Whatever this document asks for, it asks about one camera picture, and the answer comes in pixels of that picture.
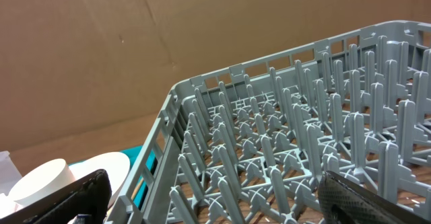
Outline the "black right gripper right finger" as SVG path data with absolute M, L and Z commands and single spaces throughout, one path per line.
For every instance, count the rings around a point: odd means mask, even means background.
M 429 220 L 332 171 L 323 174 L 318 199 L 328 224 L 430 224 Z

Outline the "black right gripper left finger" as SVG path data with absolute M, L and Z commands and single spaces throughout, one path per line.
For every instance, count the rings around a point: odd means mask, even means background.
M 1 224 L 102 224 L 112 194 L 108 173 L 96 170 L 1 219 Z

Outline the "white paper cup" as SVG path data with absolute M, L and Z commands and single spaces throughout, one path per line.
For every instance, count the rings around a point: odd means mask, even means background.
M 26 207 L 74 181 L 66 161 L 53 159 L 26 174 L 13 186 L 8 197 Z

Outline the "clear plastic waste bin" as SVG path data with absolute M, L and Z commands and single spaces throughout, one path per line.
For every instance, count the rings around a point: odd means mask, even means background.
M 0 161 L 0 189 L 1 193 L 8 195 L 14 185 L 22 179 L 22 175 L 14 165 L 8 151 L 1 152 Z

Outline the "white pink-rimmed plate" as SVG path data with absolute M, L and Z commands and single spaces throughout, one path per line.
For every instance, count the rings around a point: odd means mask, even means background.
M 110 208 L 124 184 L 129 173 L 131 163 L 129 157 L 122 152 L 109 152 L 94 156 L 85 161 L 69 166 L 75 179 L 78 180 L 91 172 L 104 169 L 108 174 L 112 194 L 108 203 Z

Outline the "wooden chopstick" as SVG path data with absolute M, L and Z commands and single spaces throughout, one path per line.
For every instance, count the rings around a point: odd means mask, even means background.
M 142 177 L 140 177 L 138 183 L 136 184 L 136 186 L 132 192 L 132 195 L 131 195 L 132 200 L 135 200 L 135 197 L 137 196 L 138 192 L 140 191 L 143 183 L 144 183 L 144 179 Z

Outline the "grey plastic dish rack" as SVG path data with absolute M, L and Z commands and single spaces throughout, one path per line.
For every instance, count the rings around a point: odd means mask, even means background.
M 383 22 L 177 83 L 107 222 L 296 222 L 326 171 L 429 219 L 429 35 Z

